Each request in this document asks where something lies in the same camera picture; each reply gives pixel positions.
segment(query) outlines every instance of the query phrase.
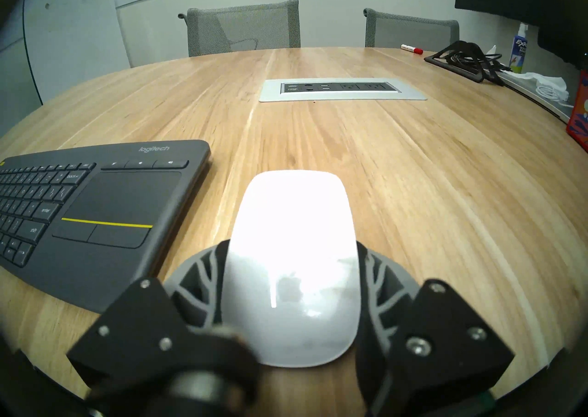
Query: black keyboard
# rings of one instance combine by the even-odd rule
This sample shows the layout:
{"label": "black keyboard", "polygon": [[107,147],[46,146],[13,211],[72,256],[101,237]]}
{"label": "black keyboard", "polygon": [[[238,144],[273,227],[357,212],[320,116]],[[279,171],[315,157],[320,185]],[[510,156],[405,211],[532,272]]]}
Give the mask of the black keyboard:
{"label": "black keyboard", "polygon": [[159,270],[209,146],[121,143],[0,162],[0,265],[95,312]]}
{"label": "black keyboard", "polygon": [[0,170],[0,253],[23,267],[47,225],[95,162],[33,165]]}

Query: power outlet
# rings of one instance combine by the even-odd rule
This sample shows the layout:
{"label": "power outlet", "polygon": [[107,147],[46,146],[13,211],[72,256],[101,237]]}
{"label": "power outlet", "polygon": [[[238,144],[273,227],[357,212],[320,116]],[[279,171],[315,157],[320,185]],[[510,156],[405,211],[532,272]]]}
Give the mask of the power outlet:
{"label": "power outlet", "polygon": [[339,83],[341,91],[362,91],[358,83]]}
{"label": "power outlet", "polygon": [[388,91],[388,90],[390,90],[383,83],[362,83],[362,84],[363,84],[363,90],[366,90],[366,91]]}

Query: white cable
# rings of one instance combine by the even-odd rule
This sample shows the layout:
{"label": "white cable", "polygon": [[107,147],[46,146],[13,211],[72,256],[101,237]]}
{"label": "white cable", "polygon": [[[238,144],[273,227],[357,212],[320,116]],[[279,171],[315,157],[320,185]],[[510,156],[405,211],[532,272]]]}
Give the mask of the white cable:
{"label": "white cable", "polygon": [[563,103],[558,91],[556,89],[552,88],[551,86],[539,85],[535,88],[535,91],[537,92],[537,94],[539,94],[544,99],[555,100],[559,105],[562,105],[565,107],[573,107],[573,105],[567,105],[567,104]]}

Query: wooden table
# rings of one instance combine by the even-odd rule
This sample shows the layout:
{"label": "wooden table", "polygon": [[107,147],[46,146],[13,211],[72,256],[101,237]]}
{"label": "wooden table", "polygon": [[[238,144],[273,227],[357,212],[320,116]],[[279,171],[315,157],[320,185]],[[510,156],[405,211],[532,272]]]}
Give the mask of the wooden table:
{"label": "wooden table", "polygon": [[[231,236],[258,173],[329,171],[357,238],[419,282],[448,281],[516,352],[497,396],[573,346],[588,308],[588,155],[506,87],[396,49],[243,51],[137,67],[83,83],[0,140],[0,157],[77,146],[203,139],[212,167],[159,272]],[[397,77],[427,101],[258,103],[268,78]],[[97,315],[0,269],[13,348],[79,395],[65,357]],[[252,415],[361,415],[353,350],[320,368],[266,369]]]}

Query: touchpad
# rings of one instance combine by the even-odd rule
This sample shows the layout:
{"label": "touchpad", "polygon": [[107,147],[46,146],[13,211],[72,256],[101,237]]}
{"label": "touchpad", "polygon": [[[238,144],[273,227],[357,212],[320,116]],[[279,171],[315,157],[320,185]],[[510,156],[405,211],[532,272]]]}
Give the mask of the touchpad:
{"label": "touchpad", "polygon": [[178,171],[100,173],[75,199],[53,236],[138,248],[178,184]]}

